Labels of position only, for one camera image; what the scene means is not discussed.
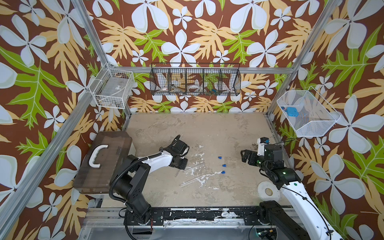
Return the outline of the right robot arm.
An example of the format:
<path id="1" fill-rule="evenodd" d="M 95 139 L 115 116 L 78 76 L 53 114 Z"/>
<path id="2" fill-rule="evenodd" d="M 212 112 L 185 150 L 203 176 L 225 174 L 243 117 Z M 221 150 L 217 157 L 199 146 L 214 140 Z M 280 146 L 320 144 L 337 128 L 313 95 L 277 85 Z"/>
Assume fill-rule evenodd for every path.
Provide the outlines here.
<path id="1" fill-rule="evenodd" d="M 309 197 L 301 179 L 292 168 L 286 167 L 281 145 L 259 144 L 258 150 L 242 150 L 242 162 L 259 168 L 290 202 L 304 227 L 291 219 L 276 201 L 260 203 L 260 222 L 275 225 L 290 240 L 341 240 L 343 237 L 326 220 Z"/>

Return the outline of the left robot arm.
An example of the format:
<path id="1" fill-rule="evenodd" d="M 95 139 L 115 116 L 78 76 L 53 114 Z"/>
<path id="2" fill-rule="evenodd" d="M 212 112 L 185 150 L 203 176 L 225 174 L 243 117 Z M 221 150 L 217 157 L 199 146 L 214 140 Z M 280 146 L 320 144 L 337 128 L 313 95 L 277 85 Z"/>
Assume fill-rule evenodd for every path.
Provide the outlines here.
<path id="1" fill-rule="evenodd" d="M 123 203 L 139 224 L 146 224 L 151 217 L 151 205 L 142 194 L 149 174 L 163 167 L 179 170 L 187 167 L 190 147 L 180 137 L 177 135 L 169 146 L 159 148 L 154 155 L 127 156 L 111 177 L 109 197 Z"/>

